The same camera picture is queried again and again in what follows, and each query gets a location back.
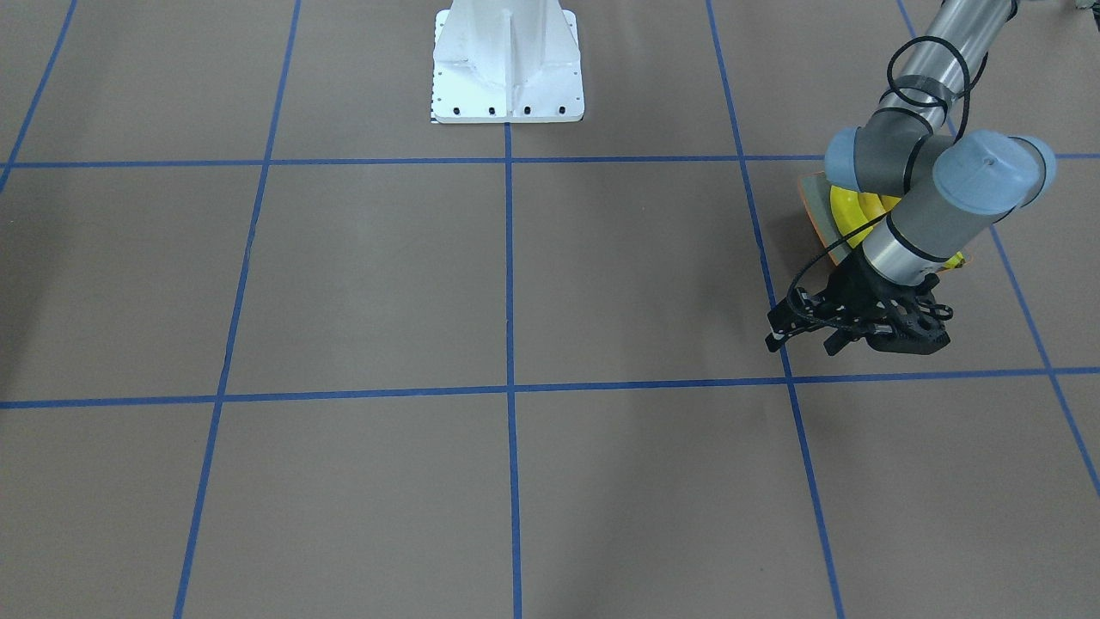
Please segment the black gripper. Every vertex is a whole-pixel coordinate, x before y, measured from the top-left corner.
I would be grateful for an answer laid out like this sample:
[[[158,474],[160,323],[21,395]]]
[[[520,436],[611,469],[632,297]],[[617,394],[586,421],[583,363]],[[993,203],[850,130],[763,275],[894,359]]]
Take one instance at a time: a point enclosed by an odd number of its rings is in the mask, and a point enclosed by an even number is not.
[[[822,343],[829,357],[853,342],[865,340],[869,346],[877,332],[899,332],[895,300],[902,292],[903,286],[886,278],[857,248],[833,270],[822,292],[793,287],[767,312],[766,349],[778,352],[795,334],[820,328],[835,328]]]

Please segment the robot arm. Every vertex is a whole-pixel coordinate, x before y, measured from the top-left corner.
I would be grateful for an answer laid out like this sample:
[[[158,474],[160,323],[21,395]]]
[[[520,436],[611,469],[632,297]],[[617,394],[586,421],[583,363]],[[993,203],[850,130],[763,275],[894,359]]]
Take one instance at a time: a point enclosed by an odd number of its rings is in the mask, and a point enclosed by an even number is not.
[[[792,281],[767,313],[767,349],[831,330],[828,355],[860,340],[879,352],[932,355],[948,345],[952,308],[936,302],[938,274],[987,226],[1035,203],[1056,176],[1038,139],[941,128],[967,108],[1015,1],[944,1],[926,33],[897,55],[888,89],[864,126],[842,129],[824,169],[800,194],[835,263],[822,292]]]

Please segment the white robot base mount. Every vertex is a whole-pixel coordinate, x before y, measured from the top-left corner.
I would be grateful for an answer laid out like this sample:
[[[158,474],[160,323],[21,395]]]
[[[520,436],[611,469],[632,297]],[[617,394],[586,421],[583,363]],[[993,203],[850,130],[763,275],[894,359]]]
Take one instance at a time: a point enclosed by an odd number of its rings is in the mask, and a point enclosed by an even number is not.
[[[585,117],[578,16],[558,1],[453,1],[435,15],[436,123]]]

